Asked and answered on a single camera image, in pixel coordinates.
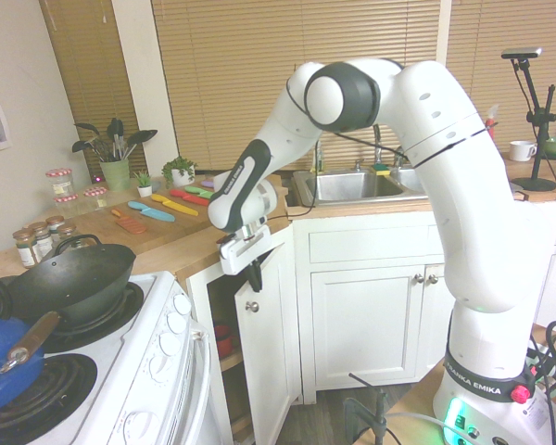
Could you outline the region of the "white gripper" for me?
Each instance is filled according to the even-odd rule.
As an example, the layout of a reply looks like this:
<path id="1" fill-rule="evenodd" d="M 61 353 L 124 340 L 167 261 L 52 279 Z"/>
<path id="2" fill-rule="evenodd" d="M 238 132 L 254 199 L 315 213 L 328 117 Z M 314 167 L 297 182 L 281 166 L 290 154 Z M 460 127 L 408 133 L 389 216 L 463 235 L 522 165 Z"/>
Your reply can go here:
<path id="1" fill-rule="evenodd" d="M 270 227 L 262 224 L 242 227 L 219 245 L 221 267 L 225 274 L 237 275 L 246 268 L 246 278 L 255 293 L 262 290 L 262 272 L 258 257 L 270 250 Z"/>

